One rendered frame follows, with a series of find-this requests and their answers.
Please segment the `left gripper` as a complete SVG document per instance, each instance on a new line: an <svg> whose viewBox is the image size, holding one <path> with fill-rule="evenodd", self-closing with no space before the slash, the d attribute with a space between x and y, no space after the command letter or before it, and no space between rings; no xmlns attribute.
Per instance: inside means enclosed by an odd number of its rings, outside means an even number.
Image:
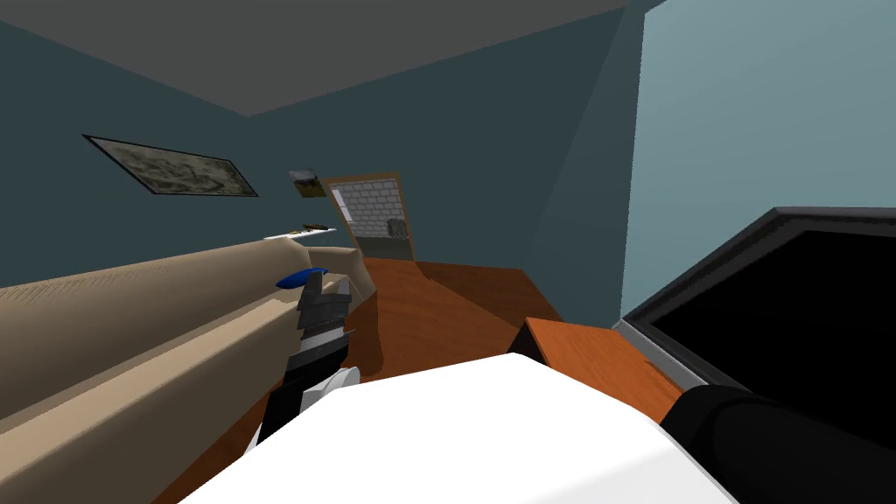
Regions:
<svg viewBox="0 0 896 504"><path fill-rule="evenodd" d="M323 289L322 269L313 269L308 274L297 309L300 312L298 330L306 330L324 323L343 321L349 313L352 300L351 282L339 278L327 283L327 293Z"/></svg>

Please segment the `blue oval object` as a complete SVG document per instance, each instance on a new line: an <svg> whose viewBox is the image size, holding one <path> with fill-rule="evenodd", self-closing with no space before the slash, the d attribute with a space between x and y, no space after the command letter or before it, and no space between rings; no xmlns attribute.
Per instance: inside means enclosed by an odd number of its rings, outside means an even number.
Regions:
<svg viewBox="0 0 896 504"><path fill-rule="evenodd" d="M310 276L314 273L324 275L328 273L328 269L317 267L301 269L300 271L287 276L283 280L278 281L276 287L283 290L292 290L303 287L308 283Z"/></svg>

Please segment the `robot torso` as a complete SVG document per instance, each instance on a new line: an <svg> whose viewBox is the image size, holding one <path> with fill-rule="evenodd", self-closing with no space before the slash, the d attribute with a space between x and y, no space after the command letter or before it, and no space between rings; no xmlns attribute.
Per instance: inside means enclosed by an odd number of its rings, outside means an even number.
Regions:
<svg viewBox="0 0 896 504"><path fill-rule="evenodd" d="M636 409L518 354L339 388L181 504L737 504Z"/></svg>

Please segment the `beige sofa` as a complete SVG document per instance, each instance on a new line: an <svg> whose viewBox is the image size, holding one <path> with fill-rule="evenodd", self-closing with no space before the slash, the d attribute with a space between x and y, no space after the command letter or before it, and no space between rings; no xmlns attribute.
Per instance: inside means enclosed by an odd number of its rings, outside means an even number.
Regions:
<svg viewBox="0 0 896 504"><path fill-rule="evenodd" d="M235 462L300 347L310 267L375 292L357 249L254 241L0 289L0 504L179 504Z"/></svg>

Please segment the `brown wooden table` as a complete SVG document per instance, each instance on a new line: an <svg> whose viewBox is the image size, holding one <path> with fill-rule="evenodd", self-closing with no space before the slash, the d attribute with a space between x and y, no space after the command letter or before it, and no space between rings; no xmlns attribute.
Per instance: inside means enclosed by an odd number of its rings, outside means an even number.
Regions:
<svg viewBox="0 0 896 504"><path fill-rule="evenodd" d="M660 423L683 391L613 330L526 318L508 349Z"/></svg>

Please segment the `black television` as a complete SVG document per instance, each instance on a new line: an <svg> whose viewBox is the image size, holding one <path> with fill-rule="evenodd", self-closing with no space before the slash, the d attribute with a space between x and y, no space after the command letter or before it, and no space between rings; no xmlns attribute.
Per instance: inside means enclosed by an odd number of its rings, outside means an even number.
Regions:
<svg viewBox="0 0 896 504"><path fill-rule="evenodd" d="M896 207L777 206L615 328L682 389L744 389L896 449Z"/></svg>

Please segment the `white wall shelf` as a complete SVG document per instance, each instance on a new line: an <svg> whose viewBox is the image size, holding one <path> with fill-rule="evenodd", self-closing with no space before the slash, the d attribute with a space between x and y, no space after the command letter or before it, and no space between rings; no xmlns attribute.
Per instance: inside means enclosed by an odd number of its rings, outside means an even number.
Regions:
<svg viewBox="0 0 896 504"><path fill-rule="evenodd" d="M335 227L328 227L324 225L316 225L316 224L305 224L300 229L293 229L285 234L278 234L273 236L265 237L264 240L276 240L282 238L289 238L294 241L298 241L300 239L306 237L312 237L317 235L328 235L328 233L336 231Z"/></svg>

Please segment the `small wall picture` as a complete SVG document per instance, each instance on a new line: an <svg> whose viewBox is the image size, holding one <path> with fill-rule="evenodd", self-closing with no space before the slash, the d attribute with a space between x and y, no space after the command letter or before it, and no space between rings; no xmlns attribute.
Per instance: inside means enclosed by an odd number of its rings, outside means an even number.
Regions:
<svg viewBox="0 0 896 504"><path fill-rule="evenodd" d="M326 199L326 190L313 170L289 171L288 175L303 199Z"/></svg>

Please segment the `wide framed wall picture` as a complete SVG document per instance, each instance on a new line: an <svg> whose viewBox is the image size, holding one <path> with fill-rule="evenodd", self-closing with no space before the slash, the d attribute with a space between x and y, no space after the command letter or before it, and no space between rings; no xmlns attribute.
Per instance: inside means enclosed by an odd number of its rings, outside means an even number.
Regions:
<svg viewBox="0 0 896 504"><path fill-rule="evenodd" d="M256 197L258 193L231 161L85 135L155 195Z"/></svg>

